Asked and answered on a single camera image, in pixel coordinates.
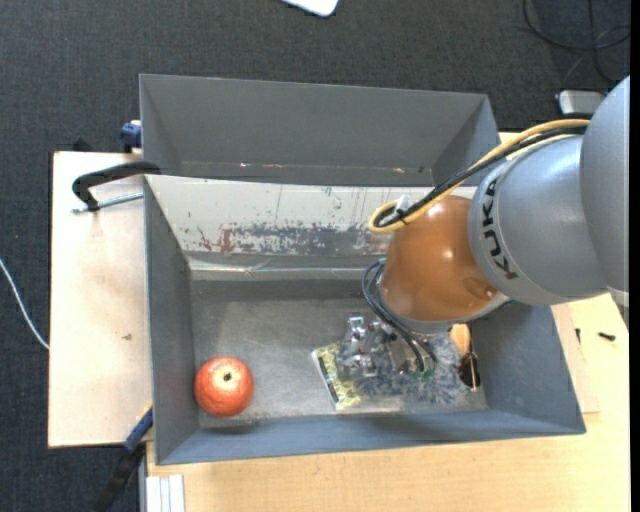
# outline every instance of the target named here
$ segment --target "red apple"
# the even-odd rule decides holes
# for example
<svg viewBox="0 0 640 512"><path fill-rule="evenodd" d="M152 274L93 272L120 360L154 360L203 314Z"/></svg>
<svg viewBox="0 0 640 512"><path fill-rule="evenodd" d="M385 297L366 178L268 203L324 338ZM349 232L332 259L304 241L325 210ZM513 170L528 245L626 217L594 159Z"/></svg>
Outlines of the red apple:
<svg viewBox="0 0 640 512"><path fill-rule="evenodd" d="M214 416L242 412L253 396L253 375L235 357L214 357L196 374L193 392L198 405Z"/></svg>

